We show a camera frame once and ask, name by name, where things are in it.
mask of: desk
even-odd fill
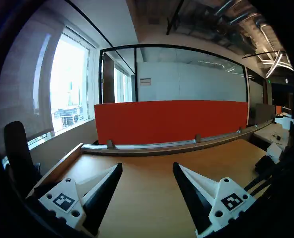
[[[272,135],[279,135],[281,137],[280,140],[277,140],[276,137]],[[254,135],[263,141],[266,141],[270,144],[273,142],[276,143],[282,150],[287,146],[289,139],[289,131],[282,128],[282,125],[279,123],[272,123],[256,132]]]
[[[173,162],[215,181],[231,177],[245,187],[257,176],[254,165],[265,153],[242,139],[194,152],[148,157],[88,155],[82,154],[79,146],[54,166],[43,181],[49,181],[47,177],[80,181],[121,162],[123,174],[101,223],[99,237],[195,238],[195,226],[172,172]]]

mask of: window frame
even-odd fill
[[[67,25],[64,27],[61,35],[67,36],[71,40],[75,41],[76,43],[78,43],[81,46],[88,49],[88,60],[87,60],[87,64],[86,64],[86,80],[82,81],[82,95],[85,95],[85,98],[81,99],[82,106],[83,106],[83,119],[79,123],[77,123],[73,126],[63,128],[57,132],[54,132],[54,130],[53,130],[49,133],[46,133],[45,136],[42,135],[42,136],[44,136],[43,138],[40,138],[39,140],[37,140],[31,144],[28,144],[29,150],[31,150],[31,149],[37,147],[38,145],[54,138],[55,136],[61,135],[65,132],[69,131],[70,129],[73,129],[77,126],[83,125],[84,123],[95,119],[95,116],[94,116],[94,95],[95,95],[94,84],[95,84],[95,82],[94,82],[94,80],[95,80],[95,63],[96,63],[97,48],[95,46],[93,46],[93,44],[91,44],[88,40],[83,38],[81,36],[81,34],[79,34],[77,31],[73,30],[71,27],[69,27]]]

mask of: wall sign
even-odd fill
[[[151,85],[151,79],[140,79],[140,85],[141,86],[150,86]]]

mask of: exposed ceiling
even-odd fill
[[[278,67],[286,67],[292,73],[272,27],[248,0],[135,0],[135,4],[141,20],[162,25],[167,34],[208,40],[241,56],[268,52],[254,56],[265,73],[280,50],[283,54]]]

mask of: glass wall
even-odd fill
[[[160,46],[134,47],[136,49],[117,50],[135,68],[135,84],[128,89],[132,95],[137,93],[132,96],[133,101],[248,101],[247,81],[242,65],[193,50]],[[116,51],[106,52],[112,55]],[[120,74],[121,70],[115,69],[115,102],[130,102],[123,96],[125,81],[120,83]]]
[[[119,103],[135,101],[134,49],[112,50],[102,55],[101,101]]]

